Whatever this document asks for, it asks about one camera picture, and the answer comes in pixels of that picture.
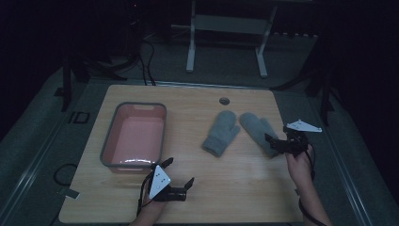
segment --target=plastic tray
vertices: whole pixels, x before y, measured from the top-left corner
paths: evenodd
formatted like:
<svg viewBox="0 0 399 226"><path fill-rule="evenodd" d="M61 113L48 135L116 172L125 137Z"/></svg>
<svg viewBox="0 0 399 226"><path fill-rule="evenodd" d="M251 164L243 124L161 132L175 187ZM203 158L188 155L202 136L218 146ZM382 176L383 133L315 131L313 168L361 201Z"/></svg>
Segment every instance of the plastic tray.
<svg viewBox="0 0 399 226"><path fill-rule="evenodd" d="M149 169L162 155L167 108L158 103L117 106L101 153L113 172Z"/></svg>

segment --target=wooden table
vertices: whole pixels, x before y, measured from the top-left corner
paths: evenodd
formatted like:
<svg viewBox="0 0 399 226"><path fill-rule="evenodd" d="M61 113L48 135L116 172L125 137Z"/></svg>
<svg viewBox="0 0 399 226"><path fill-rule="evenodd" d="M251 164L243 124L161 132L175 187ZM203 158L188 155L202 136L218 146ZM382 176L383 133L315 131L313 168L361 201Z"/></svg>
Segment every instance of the wooden table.
<svg viewBox="0 0 399 226"><path fill-rule="evenodd" d="M229 105L219 103L221 97ZM166 172L172 186L194 185L185 202L170 202L159 223L296 222L302 220L295 185L283 155L268 158L241 127L241 132L217 158L200 146L216 115L231 110L238 117L252 112L267 117L280 138L282 121L268 90L183 87L111 86L91 131L59 219L66 223L130 222L145 174L112 173L100 162L100 152L115 108L122 102L156 102L168 109L163 160L174 157Z"/></svg>

